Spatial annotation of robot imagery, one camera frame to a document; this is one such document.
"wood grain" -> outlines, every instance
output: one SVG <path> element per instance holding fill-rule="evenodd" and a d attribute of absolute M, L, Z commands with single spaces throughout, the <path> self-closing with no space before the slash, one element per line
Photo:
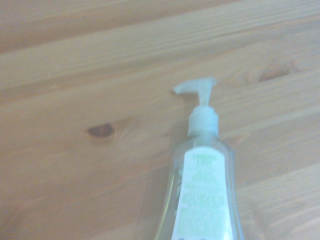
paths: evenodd
<path fill-rule="evenodd" d="M 0 1 L 0 239 L 152 240 L 196 96 L 246 240 L 320 238 L 320 2 Z"/>

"bottle neck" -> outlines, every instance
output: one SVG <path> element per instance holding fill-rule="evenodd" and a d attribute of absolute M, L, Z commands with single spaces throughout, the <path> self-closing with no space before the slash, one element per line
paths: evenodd
<path fill-rule="evenodd" d="M 190 135 L 190 138 L 195 138 L 193 147 L 211 146 L 213 142 L 218 140 L 218 136 L 214 132 L 199 132 L 198 134 Z"/>

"pump bottle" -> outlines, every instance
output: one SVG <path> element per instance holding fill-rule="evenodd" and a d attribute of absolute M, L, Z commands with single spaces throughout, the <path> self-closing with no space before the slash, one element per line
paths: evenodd
<path fill-rule="evenodd" d="M 236 202 L 234 155 L 218 138 L 218 115 L 209 106 L 214 78 L 176 86 L 196 93 L 188 139 L 176 146 L 162 216 L 154 240 L 244 240 Z"/>

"pump head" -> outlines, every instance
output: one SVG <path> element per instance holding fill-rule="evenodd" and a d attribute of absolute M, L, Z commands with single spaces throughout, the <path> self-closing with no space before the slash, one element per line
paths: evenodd
<path fill-rule="evenodd" d="M 189 118 L 188 136 L 197 136 L 205 133 L 218 135 L 218 115 L 209 106 L 211 89 L 217 84 L 213 77 L 185 81 L 176 86 L 176 94 L 198 94 L 199 106 L 193 109 Z"/>

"light wood plank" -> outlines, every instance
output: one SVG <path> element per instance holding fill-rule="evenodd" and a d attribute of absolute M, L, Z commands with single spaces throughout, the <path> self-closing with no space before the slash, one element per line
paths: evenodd
<path fill-rule="evenodd" d="M 271 0 L 240 1 L 4 53 L 0 55 L 0 89 L 75 73 L 114 72 L 167 59 L 221 53 L 279 36 L 286 29 L 284 25 L 261 32 L 258 27 L 312 17 L 319 11 L 317 0 L 283 0 L 281 5 Z"/>

